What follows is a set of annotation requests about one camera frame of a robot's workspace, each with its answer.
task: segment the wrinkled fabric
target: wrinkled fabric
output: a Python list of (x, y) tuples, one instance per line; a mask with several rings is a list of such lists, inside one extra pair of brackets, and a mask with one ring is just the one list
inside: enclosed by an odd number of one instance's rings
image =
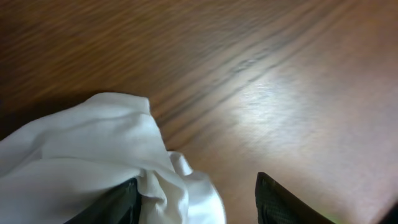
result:
[(147, 98), (100, 93), (0, 142), (0, 223), (64, 223), (135, 177), (140, 223), (226, 223), (208, 176), (167, 152)]

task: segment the wooden surface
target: wooden surface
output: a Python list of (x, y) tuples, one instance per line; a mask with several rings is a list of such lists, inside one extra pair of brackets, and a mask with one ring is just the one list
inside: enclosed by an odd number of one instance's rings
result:
[(0, 0), (0, 125), (117, 91), (256, 223), (267, 172), (328, 218), (397, 197), (396, 0)]

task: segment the brown wooden tabletop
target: brown wooden tabletop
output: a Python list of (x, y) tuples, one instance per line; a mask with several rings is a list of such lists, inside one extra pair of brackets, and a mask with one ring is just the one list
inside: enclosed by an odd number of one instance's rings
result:
[(257, 222), (259, 171), (335, 220), (393, 203), (396, 0), (0, 0), (0, 20), (0, 139), (130, 93), (209, 173), (228, 223)]

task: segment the crumpled white cloth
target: crumpled white cloth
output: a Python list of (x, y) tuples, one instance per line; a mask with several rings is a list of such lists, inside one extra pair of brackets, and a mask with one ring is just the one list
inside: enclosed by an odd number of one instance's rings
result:
[(167, 152), (147, 98), (100, 93), (0, 142), (0, 223), (64, 223), (136, 177), (140, 223), (226, 223), (208, 176)]

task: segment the cloth fold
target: cloth fold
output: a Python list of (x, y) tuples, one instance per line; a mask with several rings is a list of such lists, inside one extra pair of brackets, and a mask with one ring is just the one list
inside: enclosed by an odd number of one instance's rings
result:
[(135, 177), (140, 223), (226, 223), (206, 174), (167, 152), (147, 98), (100, 93), (0, 142), (0, 223), (64, 223)]

